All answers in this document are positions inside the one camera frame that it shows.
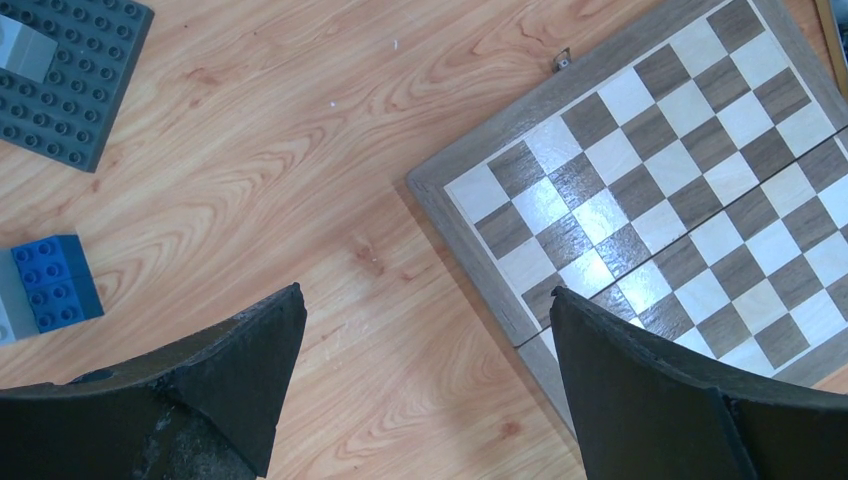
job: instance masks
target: blue lego brick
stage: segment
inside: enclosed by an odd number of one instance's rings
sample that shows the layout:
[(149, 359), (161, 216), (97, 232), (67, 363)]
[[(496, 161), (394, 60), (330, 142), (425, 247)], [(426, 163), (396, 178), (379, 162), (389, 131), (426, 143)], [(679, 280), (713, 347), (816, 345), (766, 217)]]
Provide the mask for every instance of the blue lego brick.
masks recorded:
[(57, 43), (43, 82), (0, 71), (0, 139), (95, 171), (153, 11), (128, 0), (0, 0), (0, 15)]
[(12, 248), (27, 291), (74, 277), (91, 277), (76, 235), (54, 235)]
[(103, 316), (91, 277), (76, 277), (31, 290), (29, 306), (41, 333)]
[(38, 335), (12, 251), (0, 249), (0, 345)]

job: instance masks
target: gray lego brick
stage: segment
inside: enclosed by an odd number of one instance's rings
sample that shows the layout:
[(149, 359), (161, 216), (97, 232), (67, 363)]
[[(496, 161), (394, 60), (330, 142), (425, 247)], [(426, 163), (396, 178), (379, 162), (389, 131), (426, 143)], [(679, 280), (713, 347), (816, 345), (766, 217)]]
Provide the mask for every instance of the gray lego brick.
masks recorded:
[(153, 11), (123, 0), (6, 0), (0, 15), (58, 44), (44, 83), (0, 70), (0, 139), (95, 171)]
[(57, 45), (56, 40), (0, 15), (0, 68), (44, 83)]
[(0, 249), (0, 345), (38, 335), (18, 267), (8, 248)]

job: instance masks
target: wood grain surface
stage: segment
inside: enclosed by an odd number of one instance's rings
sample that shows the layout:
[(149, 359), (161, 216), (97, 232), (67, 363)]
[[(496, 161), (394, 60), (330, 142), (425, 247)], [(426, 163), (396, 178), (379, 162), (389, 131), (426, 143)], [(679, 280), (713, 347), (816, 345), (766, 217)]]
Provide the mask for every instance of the wood grain surface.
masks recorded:
[[(0, 145), (0, 237), (77, 231), (107, 315), (0, 349), (66, 382), (299, 281), (271, 478), (581, 478), (406, 173), (656, 0), (152, 0), (99, 171)], [(826, 58), (813, 0), (791, 2)]]

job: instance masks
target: chessboard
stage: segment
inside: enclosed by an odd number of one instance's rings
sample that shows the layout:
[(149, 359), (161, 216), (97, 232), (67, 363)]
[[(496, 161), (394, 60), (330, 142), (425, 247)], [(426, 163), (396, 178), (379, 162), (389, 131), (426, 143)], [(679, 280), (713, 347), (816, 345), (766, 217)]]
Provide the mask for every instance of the chessboard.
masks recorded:
[(846, 124), (782, 4), (668, 0), (409, 184), (568, 421), (558, 285), (760, 375), (848, 363)]

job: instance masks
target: white square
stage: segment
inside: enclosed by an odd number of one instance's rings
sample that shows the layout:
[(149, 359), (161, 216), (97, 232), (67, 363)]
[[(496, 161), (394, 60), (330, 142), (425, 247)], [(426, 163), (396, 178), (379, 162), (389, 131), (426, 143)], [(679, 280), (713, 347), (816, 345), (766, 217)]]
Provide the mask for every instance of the white square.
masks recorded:
[(783, 221), (778, 220), (748, 240), (748, 250), (766, 276), (801, 255), (801, 249)]
[(583, 298), (591, 298), (615, 281), (595, 249), (581, 255), (559, 271), (565, 285)]
[(645, 167), (666, 197), (670, 197), (681, 188), (689, 185), (692, 180), (701, 176), (701, 170), (698, 169), (695, 160), (692, 159), (680, 140), (675, 140), (671, 145), (649, 158), (645, 162)]
[(724, 110), (718, 112), (717, 116), (730, 139), (739, 149), (753, 142), (774, 126), (754, 92), (742, 95)]
[(768, 31), (739, 47), (730, 58), (752, 90), (789, 66), (783, 50)]
[(683, 137), (713, 117), (712, 107), (694, 80), (684, 83), (657, 102), (657, 105), (678, 137)]
[(842, 177), (819, 194), (830, 218), (839, 228), (848, 225), (848, 177)]
[(816, 101), (780, 122), (777, 131), (796, 157), (807, 153), (836, 133), (833, 124)]
[(533, 235), (568, 214), (568, 207), (548, 177), (521, 192), (512, 199), (512, 204)]
[(751, 167), (748, 166), (748, 162), (739, 152), (734, 153), (705, 173), (704, 179), (710, 184), (713, 192), (724, 206), (730, 205), (731, 202), (760, 183)]
[(627, 215), (621, 211), (609, 190), (604, 189), (574, 209), (574, 218), (586, 236), (597, 245), (627, 225)]
[(748, 330), (754, 335), (788, 313), (786, 306), (768, 280), (763, 280), (743, 293), (733, 301), (733, 306), (748, 326)]
[(830, 340), (848, 326), (839, 309), (833, 304), (827, 290), (813, 295), (806, 302), (792, 310), (792, 318), (807, 338), (810, 346), (815, 348)]
[(703, 225), (692, 231), (689, 236), (698, 251), (701, 252), (704, 261), (710, 266), (726, 257), (743, 243), (739, 231), (736, 230), (733, 222), (730, 221), (730, 217), (725, 212), (720, 212), (707, 220)]
[(554, 172), (583, 152), (559, 115), (540, 123), (524, 139), (545, 173)]
[(447, 186), (471, 223), (477, 223), (509, 201), (495, 174), (485, 164), (463, 173)]
[(654, 104), (654, 97), (632, 67), (598, 89), (598, 95), (619, 125), (624, 125)]
[(811, 248), (804, 256), (825, 287), (848, 275), (848, 242), (840, 232)]
[(690, 23), (671, 39), (671, 48), (680, 63), (695, 78), (727, 55), (727, 50), (706, 18)]
[(763, 183), (763, 192), (781, 218), (816, 196), (816, 191), (797, 163), (789, 165)]
[(760, 344), (757, 343), (757, 339), (754, 337), (740, 343), (719, 360), (724, 364), (755, 375), (769, 378), (774, 375), (774, 367), (771, 366), (771, 362), (769, 362), (768, 357), (763, 353), (763, 349), (760, 348)]
[(519, 296), (556, 273), (554, 264), (535, 237), (498, 260), (498, 265)]
[(653, 260), (619, 280), (618, 288), (630, 302), (636, 315), (641, 315), (671, 293), (671, 287)]
[(632, 225), (651, 255), (656, 255), (686, 233), (686, 227), (668, 200), (633, 220)]
[(692, 328), (688, 332), (677, 337), (677, 340), (675, 340), (674, 343), (681, 347), (686, 347), (695, 353), (700, 353), (705, 357), (715, 359), (712, 349), (709, 345), (707, 345), (706, 340), (704, 340), (704, 336), (701, 335), (701, 332), (697, 328)]
[(730, 298), (711, 270), (704, 270), (674, 294), (695, 325), (730, 303)]
[(620, 128), (589, 147), (586, 157), (607, 185), (612, 185), (642, 163)]
[(542, 337), (542, 342), (548, 347), (548, 350), (551, 352), (551, 355), (554, 356), (554, 359), (559, 362), (559, 357), (556, 353), (556, 343), (554, 343), (554, 332), (550, 328), (545, 329), (540, 335)]

